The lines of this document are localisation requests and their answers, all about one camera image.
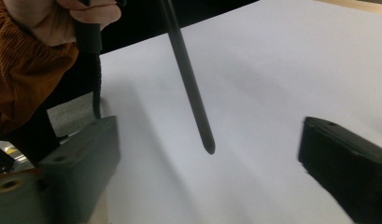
white surface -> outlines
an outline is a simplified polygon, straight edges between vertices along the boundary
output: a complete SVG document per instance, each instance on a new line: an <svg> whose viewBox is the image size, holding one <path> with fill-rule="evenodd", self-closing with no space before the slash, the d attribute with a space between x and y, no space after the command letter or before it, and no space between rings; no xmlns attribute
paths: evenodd
<svg viewBox="0 0 382 224"><path fill-rule="evenodd" d="M261 0L183 35L217 152L203 149L166 35L103 55L122 150L111 223L351 223L297 153L306 116L382 147L382 16Z"/></svg>

black rod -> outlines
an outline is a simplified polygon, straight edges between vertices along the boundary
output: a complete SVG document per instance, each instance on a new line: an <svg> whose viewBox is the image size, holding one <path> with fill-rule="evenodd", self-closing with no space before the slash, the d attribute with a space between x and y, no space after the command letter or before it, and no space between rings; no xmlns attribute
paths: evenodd
<svg viewBox="0 0 382 224"><path fill-rule="evenodd" d="M197 128L202 137L205 150L212 155L215 152L214 136L211 132L202 96L200 95L196 78L191 68L191 60L188 56L187 48L178 25L176 12L174 11L171 0L161 0L161 6L168 29L168 35L191 103L191 109L196 120Z"/></svg>

human hand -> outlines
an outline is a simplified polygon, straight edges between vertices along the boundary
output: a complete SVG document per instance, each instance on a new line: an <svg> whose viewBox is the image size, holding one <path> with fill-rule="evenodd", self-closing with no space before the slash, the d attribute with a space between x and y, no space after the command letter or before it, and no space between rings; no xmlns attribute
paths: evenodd
<svg viewBox="0 0 382 224"><path fill-rule="evenodd" d="M51 47L75 42L72 18L84 23L99 23L101 29L120 18L115 0L92 0L90 7L78 0L3 1L15 22Z"/></svg>

